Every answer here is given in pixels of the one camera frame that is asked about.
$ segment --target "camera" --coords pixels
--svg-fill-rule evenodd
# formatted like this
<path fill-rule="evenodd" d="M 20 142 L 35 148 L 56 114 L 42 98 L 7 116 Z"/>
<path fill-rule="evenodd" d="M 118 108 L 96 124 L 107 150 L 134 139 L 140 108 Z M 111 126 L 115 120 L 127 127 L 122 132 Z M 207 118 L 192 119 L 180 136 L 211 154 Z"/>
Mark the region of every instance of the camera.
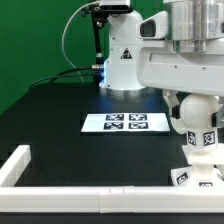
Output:
<path fill-rule="evenodd" d="M 110 14 L 125 14 L 133 11 L 130 0 L 101 0 L 99 6 L 101 11 Z"/>

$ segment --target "green wall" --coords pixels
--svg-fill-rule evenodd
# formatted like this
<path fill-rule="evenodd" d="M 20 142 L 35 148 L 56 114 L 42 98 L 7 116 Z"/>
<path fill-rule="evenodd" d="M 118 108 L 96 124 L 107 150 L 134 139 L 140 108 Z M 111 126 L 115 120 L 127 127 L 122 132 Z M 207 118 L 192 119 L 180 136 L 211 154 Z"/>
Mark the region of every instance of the green wall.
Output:
<path fill-rule="evenodd" d="M 161 0 L 158 6 L 156 2 L 133 0 L 132 5 L 147 18 L 162 6 Z M 70 69 L 61 52 L 61 36 L 70 16 L 86 3 L 88 0 L 0 1 L 0 113 L 24 95 L 34 81 Z M 106 29 L 101 32 L 106 51 Z M 94 63 L 89 16 L 75 19 L 67 35 L 66 52 L 77 66 Z"/>

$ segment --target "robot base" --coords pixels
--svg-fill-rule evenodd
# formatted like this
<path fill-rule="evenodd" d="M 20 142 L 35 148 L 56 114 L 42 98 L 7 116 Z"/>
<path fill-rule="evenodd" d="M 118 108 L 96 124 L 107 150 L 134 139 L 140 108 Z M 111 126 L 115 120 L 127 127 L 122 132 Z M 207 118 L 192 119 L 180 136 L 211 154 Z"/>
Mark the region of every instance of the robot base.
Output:
<path fill-rule="evenodd" d="M 174 186 L 178 187 L 224 187 L 223 172 L 214 168 L 223 167 L 224 144 L 218 144 L 216 150 L 208 154 L 192 152 L 188 146 L 183 151 L 190 167 L 171 170 Z"/>
<path fill-rule="evenodd" d="M 207 176 L 196 174 L 192 166 L 171 171 L 174 186 L 179 187 L 224 187 L 224 179 L 218 169 L 214 168 Z"/>
<path fill-rule="evenodd" d="M 99 89 L 100 89 L 100 93 L 102 94 L 117 96 L 122 98 L 147 95 L 155 91 L 154 88 L 150 88 L 150 87 L 137 89 L 137 90 L 116 90 L 116 89 L 110 89 L 110 88 L 105 88 L 100 86 Z"/>

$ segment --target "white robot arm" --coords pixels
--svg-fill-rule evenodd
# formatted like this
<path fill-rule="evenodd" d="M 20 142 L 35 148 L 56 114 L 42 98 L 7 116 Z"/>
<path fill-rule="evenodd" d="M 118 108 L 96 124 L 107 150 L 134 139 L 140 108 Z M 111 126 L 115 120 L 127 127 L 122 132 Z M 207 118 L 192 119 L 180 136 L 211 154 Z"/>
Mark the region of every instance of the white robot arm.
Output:
<path fill-rule="evenodd" d="M 172 171 L 176 186 L 223 186 L 223 107 L 214 96 L 224 96 L 224 1 L 164 0 L 164 11 L 137 25 L 137 74 L 143 86 L 164 89 L 165 100 L 178 106 L 177 91 L 192 93 L 171 119 L 192 165 Z"/>

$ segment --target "sticker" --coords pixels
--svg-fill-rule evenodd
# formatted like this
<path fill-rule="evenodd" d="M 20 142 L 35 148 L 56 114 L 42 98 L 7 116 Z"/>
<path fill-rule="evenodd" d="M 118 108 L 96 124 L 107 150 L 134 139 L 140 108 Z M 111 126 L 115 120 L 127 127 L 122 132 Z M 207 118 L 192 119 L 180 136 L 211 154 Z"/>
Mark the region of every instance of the sticker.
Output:
<path fill-rule="evenodd" d="M 199 182 L 199 187 L 213 187 L 212 182 Z"/>
<path fill-rule="evenodd" d="M 196 146 L 196 135 L 195 135 L 195 133 L 188 131 L 188 143 Z"/>
<path fill-rule="evenodd" d="M 106 116 L 106 121 L 123 121 L 124 114 L 109 114 Z"/>
<path fill-rule="evenodd" d="M 148 129 L 148 123 L 147 122 L 134 122 L 129 123 L 129 129 Z"/>
<path fill-rule="evenodd" d="M 121 56 L 121 59 L 132 59 L 131 53 L 128 48 L 125 49 L 124 53 Z"/>
<path fill-rule="evenodd" d="M 104 130 L 119 130 L 123 129 L 124 123 L 122 122 L 108 122 L 104 124 Z"/>
<path fill-rule="evenodd" d="M 215 132 L 208 132 L 204 135 L 204 146 L 214 145 L 215 144 Z"/>
<path fill-rule="evenodd" d="M 146 114 L 130 114 L 129 121 L 146 121 L 147 115 Z"/>
<path fill-rule="evenodd" d="M 188 177 L 187 172 L 183 173 L 181 176 L 179 176 L 179 177 L 177 178 L 177 184 L 178 184 L 178 185 L 182 184 L 182 183 L 183 183 L 184 181 L 186 181 L 188 178 L 189 178 L 189 177 Z"/>

